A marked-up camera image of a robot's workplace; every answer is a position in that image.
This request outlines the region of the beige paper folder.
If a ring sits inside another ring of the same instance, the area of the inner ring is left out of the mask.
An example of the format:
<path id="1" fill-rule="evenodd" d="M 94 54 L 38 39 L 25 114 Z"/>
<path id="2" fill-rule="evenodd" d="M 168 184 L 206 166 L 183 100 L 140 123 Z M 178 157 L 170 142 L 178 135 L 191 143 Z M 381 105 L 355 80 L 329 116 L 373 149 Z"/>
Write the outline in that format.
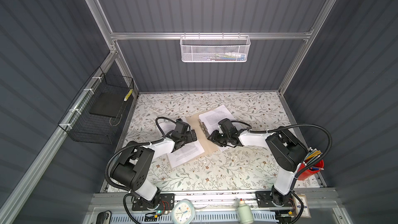
<path id="1" fill-rule="evenodd" d="M 198 140 L 189 144 L 184 145 L 177 151 L 169 153 L 167 158 L 169 160 L 171 168 L 177 168 L 185 163 L 188 163 L 194 159 L 212 154 L 213 152 L 220 151 L 215 145 L 212 145 L 206 138 L 199 124 L 199 114 L 182 117 L 184 122 L 194 129 Z"/>

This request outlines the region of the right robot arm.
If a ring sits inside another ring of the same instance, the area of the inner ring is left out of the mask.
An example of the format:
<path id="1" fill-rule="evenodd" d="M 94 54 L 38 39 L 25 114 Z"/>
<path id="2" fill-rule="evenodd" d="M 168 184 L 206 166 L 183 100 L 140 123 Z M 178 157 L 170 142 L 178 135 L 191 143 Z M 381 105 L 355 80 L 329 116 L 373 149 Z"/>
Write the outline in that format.
<path id="1" fill-rule="evenodd" d="M 317 155 L 314 160 L 306 162 L 309 148 L 290 132 L 290 129 L 298 127 L 321 130 L 328 138 L 325 151 Z M 248 123 L 225 118 L 218 122 L 218 128 L 211 132 L 207 139 L 219 147 L 258 146 L 269 149 L 279 165 L 276 181 L 269 195 L 277 207 L 288 203 L 299 176 L 321 161 L 332 148 L 331 133 L 324 127 L 307 123 L 255 131 Z"/>

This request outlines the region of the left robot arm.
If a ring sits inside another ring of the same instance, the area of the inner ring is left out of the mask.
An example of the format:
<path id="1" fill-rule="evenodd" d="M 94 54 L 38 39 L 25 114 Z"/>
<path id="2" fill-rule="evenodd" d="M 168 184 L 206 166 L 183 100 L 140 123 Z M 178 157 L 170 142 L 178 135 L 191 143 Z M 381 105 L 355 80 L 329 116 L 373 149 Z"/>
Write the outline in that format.
<path id="1" fill-rule="evenodd" d="M 196 132 L 184 120 L 158 117 L 155 124 L 161 138 L 147 143 L 129 142 L 116 151 L 105 168 L 105 180 L 114 188 L 125 190 L 123 207 L 129 219 L 138 224 L 127 206 L 127 197 L 136 200 L 142 208 L 150 210 L 145 221 L 157 221 L 166 211 L 174 209 L 174 194 L 161 194 L 160 189 L 147 179 L 153 159 L 171 154 L 198 140 Z"/>

